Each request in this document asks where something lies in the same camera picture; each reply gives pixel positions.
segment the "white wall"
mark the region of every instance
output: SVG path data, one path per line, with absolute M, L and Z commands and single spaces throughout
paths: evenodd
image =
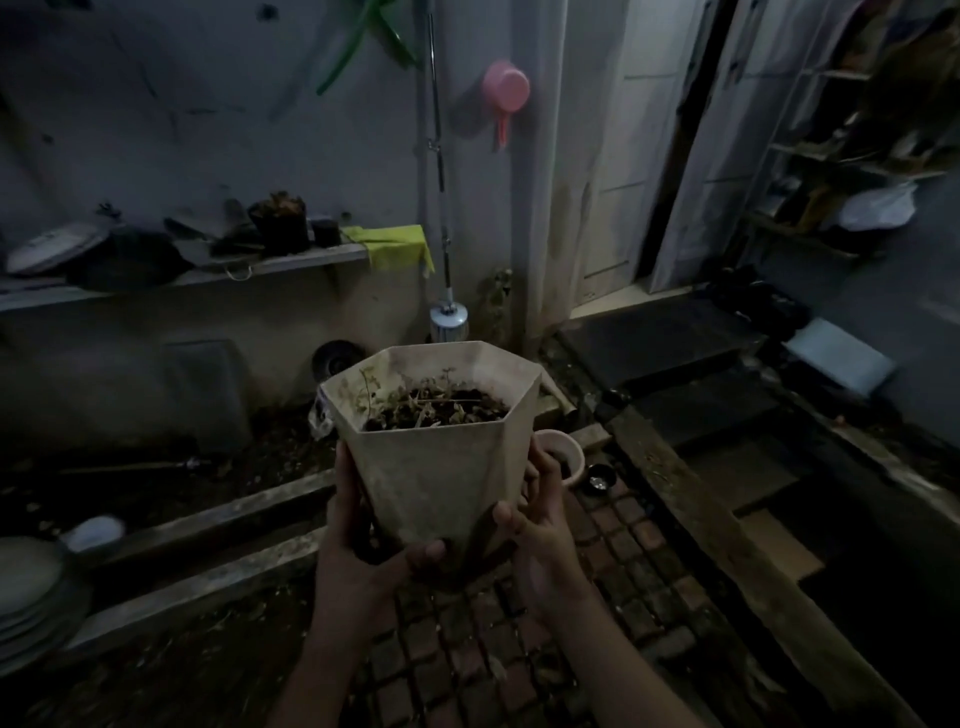
M 0 2 L 0 232 L 7 244 L 89 215 L 109 200 L 127 220 L 155 227 L 178 206 L 271 190 L 301 195 L 312 213 L 348 210 L 367 227 L 434 218 L 432 135 L 423 78 L 402 70 L 367 36 L 324 97 L 314 88 L 345 41 L 358 4 L 96 0 L 92 12 Z M 392 17 L 424 49 L 412 2 Z M 511 0 L 440 3 L 444 145 L 452 189 L 454 282 L 472 303 L 498 266 L 524 260 L 537 170 L 518 166 L 539 142 L 544 94 L 526 38 L 554 5 Z M 526 128 L 507 152 L 479 101 L 487 66 L 523 58 L 534 82 Z M 433 239 L 433 227 L 428 225 Z M 439 250 L 434 249 L 439 258 Z M 422 341 L 425 292 L 415 271 L 372 274 L 363 264 L 276 274 L 0 315 L 7 449 L 102 447 L 176 430 L 159 375 L 164 343 L 227 338 L 252 375 L 257 403 L 308 388 L 309 354 L 330 338 L 371 349 Z

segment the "plate stack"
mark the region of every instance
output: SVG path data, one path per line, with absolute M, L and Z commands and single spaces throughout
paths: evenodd
M 0 539 L 0 677 L 63 646 L 90 606 L 90 588 L 58 543 Z

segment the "door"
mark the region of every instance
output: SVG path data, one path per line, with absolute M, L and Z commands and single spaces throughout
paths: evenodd
M 805 67 L 828 53 L 856 0 L 740 0 L 670 215 L 650 292 L 691 283 L 723 253 Z
M 634 280 L 707 0 L 631 0 L 577 303 Z

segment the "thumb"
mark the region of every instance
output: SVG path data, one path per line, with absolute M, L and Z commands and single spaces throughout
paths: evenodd
M 433 566 L 444 556 L 446 556 L 446 544 L 443 541 L 413 544 L 378 566 L 373 573 L 373 579 L 387 592 L 393 592 L 414 573 Z
M 526 546 L 534 553 L 545 553 L 553 543 L 550 528 L 532 522 L 504 500 L 493 507 L 493 520 L 518 546 Z

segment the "paving brick floor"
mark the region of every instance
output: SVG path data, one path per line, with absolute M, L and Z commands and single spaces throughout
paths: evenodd
M 708 598 L 622 482 L 608 496 L 567 494 L 581 562 L 645 654 Z M 374 728 L 593 725 L 587 697 L 503 565 L 458 594 L 411 585 L 384 616 L 351 703 Z

